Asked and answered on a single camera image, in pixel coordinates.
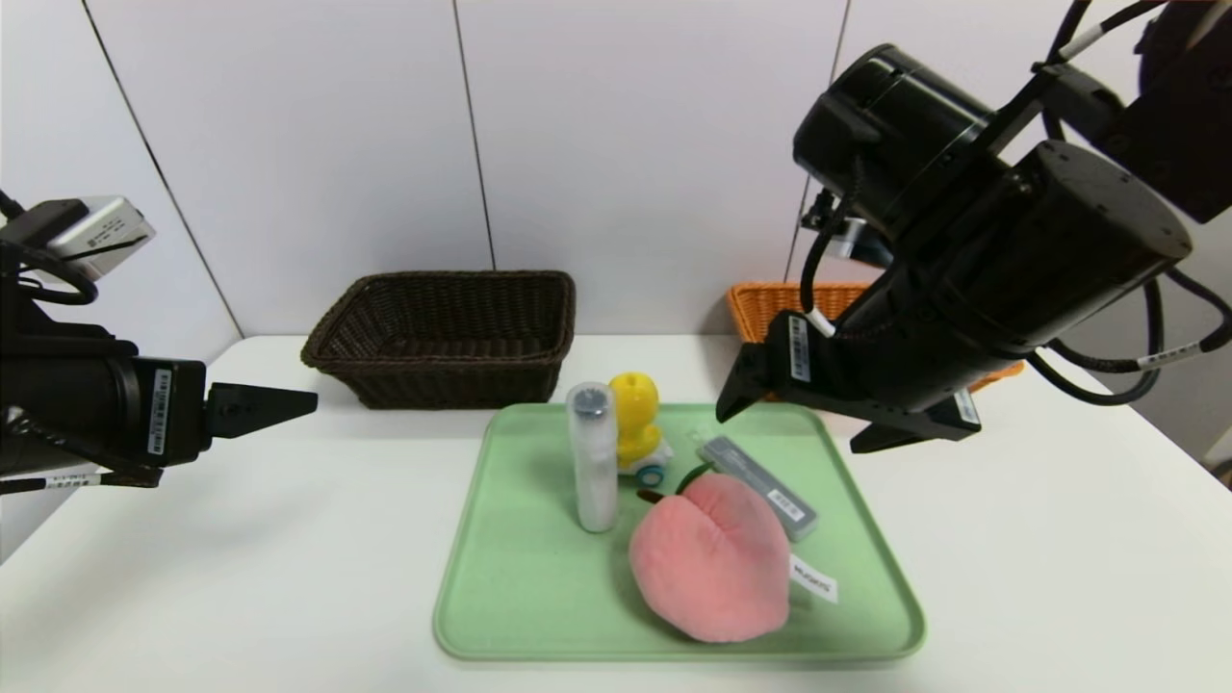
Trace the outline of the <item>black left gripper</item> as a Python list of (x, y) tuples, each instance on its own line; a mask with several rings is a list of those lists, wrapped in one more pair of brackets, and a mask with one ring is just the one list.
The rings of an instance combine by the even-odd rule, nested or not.
[(246, 437), (313, 414), (318, 404), (317, 392), (223, 382), (211, 386), (205, 404), (200, 361), (6, 359), (2, 466), (168, 469), (193, 461), (207, 437)]

